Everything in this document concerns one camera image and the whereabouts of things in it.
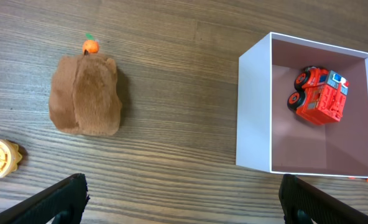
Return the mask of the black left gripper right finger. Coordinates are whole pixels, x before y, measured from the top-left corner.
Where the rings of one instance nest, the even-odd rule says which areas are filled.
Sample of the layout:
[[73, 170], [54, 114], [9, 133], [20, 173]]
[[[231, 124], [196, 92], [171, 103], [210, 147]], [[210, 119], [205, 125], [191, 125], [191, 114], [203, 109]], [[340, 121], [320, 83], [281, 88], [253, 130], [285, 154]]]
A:
[[368, 224], [368, 215], [295, 175], [283, 176], [278, 196], [285, 224]]

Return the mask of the brown plush toy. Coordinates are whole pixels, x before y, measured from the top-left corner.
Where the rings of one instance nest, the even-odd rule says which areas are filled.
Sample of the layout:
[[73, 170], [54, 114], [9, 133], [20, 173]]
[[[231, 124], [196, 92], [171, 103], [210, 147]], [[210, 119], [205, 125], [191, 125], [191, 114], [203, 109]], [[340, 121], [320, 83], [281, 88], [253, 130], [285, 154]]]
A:
[[86, 34], [82, 53], [60, 59], [51, 81], [49, 116], [68, 134], [112, 136], [120, 126], [115, 59], [99, 53], [99, 42]]

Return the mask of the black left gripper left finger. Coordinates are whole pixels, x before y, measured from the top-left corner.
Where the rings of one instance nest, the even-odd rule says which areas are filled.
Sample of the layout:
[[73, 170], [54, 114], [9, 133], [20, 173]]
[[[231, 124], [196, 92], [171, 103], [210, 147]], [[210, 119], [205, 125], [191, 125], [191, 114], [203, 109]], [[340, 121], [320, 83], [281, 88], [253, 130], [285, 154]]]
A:
[[79, 224], [88, 203], [84, 174], [73, 174], [0, 213], [0, 224]]

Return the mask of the red toy fire truck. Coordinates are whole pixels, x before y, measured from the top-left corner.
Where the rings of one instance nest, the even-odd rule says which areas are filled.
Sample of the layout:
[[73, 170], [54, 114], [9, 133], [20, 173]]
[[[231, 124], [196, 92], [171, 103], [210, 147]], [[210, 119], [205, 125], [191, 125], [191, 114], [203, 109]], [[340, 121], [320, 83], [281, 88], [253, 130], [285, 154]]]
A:
[[349, 89], [342, 75], [324, 67], [305, 67], [294, 88], [287, 106], [296, 115], [318, 126], [340, 122]]

